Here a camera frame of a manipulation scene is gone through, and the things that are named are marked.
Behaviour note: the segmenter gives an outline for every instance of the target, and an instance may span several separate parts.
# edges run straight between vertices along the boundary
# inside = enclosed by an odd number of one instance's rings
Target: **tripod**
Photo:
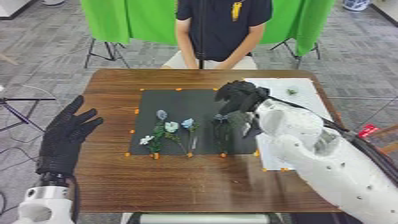
[[[39,105],[41,101],[51,101],[55,100],[55,98],[14,98],[14,99],[7,99],[7,98],[0,98],[0,106],[3,106],[3,108],[9,110],[9,112],[12,113],[12,115],[16,116],[16,118],[19,119],[19,122],[14,123],[12,125],[9,125],[5,128],[0,129],[0,132],[9,130],[10,128],[14,128],[16,126],[19,126],[21,124],[30,124],[35,129],[44,132],[42,128],[39,127],[39,125],[32,122],[30,120],[30,116],[35,110],[35,107]],[[9,105],[9,101],[33,101],[33,106],[28,110],[28,114],[26,116],[19,113],[19,111],[16,110],[16,108]]]

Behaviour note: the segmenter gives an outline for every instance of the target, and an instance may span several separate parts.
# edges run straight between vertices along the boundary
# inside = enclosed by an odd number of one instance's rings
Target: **black glove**
[[[250,82],[234,81],[227,83],[215,95],[215,101],[225,100],[227,104],[220,108],[220,114],[234,111],[254,112],[257,105],[270,97],[270,90],[256,88]]]
[[[44,132],[35,173],[60,173],[73,176],[78,162],[78,153],[85,137],[103,124],[103,118],[96,116],[96,109],[90,109],[78,116],[74,115],[83,105],[83,97],[78,96],[57,115]]]

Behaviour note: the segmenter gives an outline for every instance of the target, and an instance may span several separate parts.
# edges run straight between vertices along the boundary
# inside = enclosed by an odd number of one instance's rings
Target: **green screen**
[[[273,17],[261,44],[296,39],[296,55],[307,54],[320,37],[334,0],[273,0]],[[81,0],[92,37],[129,43],[129,38],[176,45],[174,0]]]

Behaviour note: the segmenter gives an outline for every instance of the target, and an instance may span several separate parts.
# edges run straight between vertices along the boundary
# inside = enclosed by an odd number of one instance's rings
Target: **robotic hand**
[[[14,224],[76,222],[76,212],[71,218],[67,180],[71,179],[76,185],[73,173],[81,143],[103,123],[103,118],[90,120],[97,114],[96,109],[74,115],[81,105],[83,97],[78,96],[46,127],[35,169],[41,175],[39,186],[26,190],[25,201],[17,207],[19,219]]]
[[[254,114],[247,135],[272,137],[270,151],[330,204],[366,224],[398,224],[398,170],[373,146],[252,83],[227,83],[215,100],[227,101],[220,114]]]

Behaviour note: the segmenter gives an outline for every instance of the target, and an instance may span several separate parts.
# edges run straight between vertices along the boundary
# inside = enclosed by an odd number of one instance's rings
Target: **metal pole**
[[[199,16],[199,69],[204,69],[204,27],[206,27],[206,0],[201,0],[201,16]]]

